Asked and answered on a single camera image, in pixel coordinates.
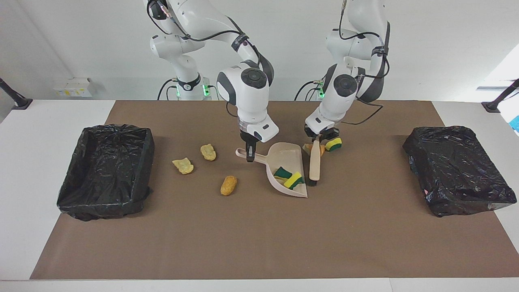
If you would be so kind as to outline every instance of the sponge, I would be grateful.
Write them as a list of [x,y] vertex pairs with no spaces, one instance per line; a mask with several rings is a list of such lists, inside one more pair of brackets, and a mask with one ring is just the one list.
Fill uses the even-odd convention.
[[297,171],[283,185],[287,189],[293,190],[298,184],[305,183],[303,176]]
[[280,179],[283,182],[287,181],[289,178],[292,177],[292,173],[288,172],[283,167],[279,167],[278,170],[274,173],[274,178]]
[[343,141],[340,138],[335,138],[332,141],[326,143],[326,150],[332,152],[343,146]]

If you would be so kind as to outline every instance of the beige dustpan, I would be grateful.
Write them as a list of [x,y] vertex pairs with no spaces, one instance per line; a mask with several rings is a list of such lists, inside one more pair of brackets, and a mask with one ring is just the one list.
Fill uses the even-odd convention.
[[[242,148],[236,149],[236,155],[241,158],[247,156],[245,149]],[[256,153],[254,161],[266,165],[268,181],[276,190],[289,196],[308,198],[306,184],[298,184],[294,190],[290,190],[274,178],[274,173],[280,166],[293,174],[299,171],[303,177],[305,176],[300,146],[284,142],[276,143],[270,147],[266,156]]]

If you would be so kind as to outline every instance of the black trash bag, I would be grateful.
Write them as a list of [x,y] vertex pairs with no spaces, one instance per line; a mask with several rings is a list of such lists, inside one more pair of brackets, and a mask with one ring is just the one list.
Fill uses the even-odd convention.
[[155,144],[150,129],[131,125],[85,128],[58,197],[63,213],[82,220],[142,211]]
[[429,208],[438,217],[470,215],[517,203],[515,193],[471,129],[415,128],[403,148]]

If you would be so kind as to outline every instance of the white table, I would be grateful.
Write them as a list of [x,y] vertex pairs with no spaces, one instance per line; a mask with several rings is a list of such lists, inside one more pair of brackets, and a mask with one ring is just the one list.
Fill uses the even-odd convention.
[[[81,130],[103,124],[114,101],[35,100],[0,124],[0,291],[517,291],[504,279],[311,279],[220,281],[29,281],[60,214],[56,207]],[[478,103],[435,102],[445,125],[472,128],[519,192],[519,137]],[[516,249],[519,205],[496,212]]]

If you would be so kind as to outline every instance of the fried food piece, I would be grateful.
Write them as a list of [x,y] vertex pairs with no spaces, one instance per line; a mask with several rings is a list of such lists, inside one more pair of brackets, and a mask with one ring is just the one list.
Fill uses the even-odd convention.
[[214,161],[216,159],[216,151],[211,144],[200,147],[200,152],[202,152],[203,158],[206,160]]
[[172,162],[183,175],[190,174],[193,171],[193,169],[195,169],[195,166],[192,165],[191,161],[189,161],[189,159],[187,158],[184,158],[182,160],[173,160]]
[[234,188],[238,184],[238,179],[235,176],[228,176],[225,178],[222,187],[220,188],[220,193],[224,196],[229,196],[233,193]]

